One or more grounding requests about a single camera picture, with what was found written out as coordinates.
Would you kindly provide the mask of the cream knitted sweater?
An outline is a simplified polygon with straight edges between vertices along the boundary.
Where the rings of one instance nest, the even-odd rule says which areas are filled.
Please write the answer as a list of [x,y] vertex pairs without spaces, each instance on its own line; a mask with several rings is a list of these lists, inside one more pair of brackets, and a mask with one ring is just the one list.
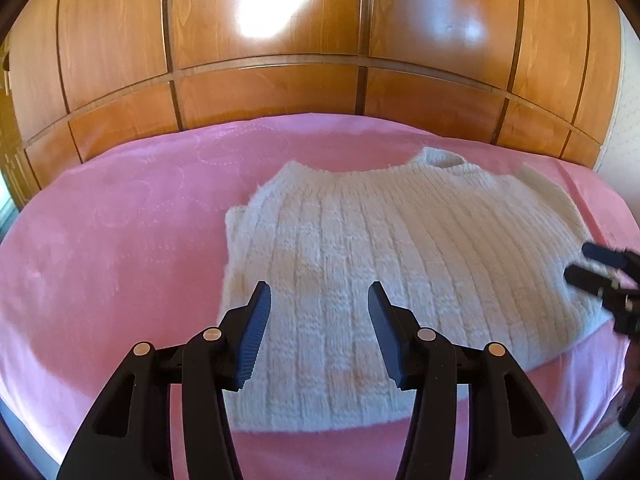
[[368,313],[374,282],[421,325],[462,346],[499,341],[524,370],[608,318],[564,282],[589,235],[582,216],[529,166],[493,174],[437,148],[342,174],[289,162],[224,222],[222,307],[239,306],[261,281],[272,297],[254,373],[226,397],[237,430],[326,431],[409,415]]

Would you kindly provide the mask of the pink bedspread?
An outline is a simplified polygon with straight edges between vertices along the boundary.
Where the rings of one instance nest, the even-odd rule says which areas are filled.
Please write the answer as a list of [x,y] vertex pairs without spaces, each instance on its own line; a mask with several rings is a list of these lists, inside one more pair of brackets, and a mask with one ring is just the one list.
[[592,236],[637,249],[623,199],[559,160],[370,117],[306,114],[130,142],[38,193],[1,244],[1,397],[54,459],[138,341],[182,344],[215,321],[228,260],[224,215],[291,160],[331,171],[397,166],[424,146],[567,190]]

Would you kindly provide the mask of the wooden panelled wardrobe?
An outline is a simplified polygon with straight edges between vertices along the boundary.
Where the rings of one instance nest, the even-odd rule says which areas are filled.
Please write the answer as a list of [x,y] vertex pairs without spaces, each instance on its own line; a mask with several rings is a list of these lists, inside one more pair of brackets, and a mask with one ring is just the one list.
[[120,144],[300,113],[589,167],[623,53],[615,0],[6,0],[1,18],[17,206]]

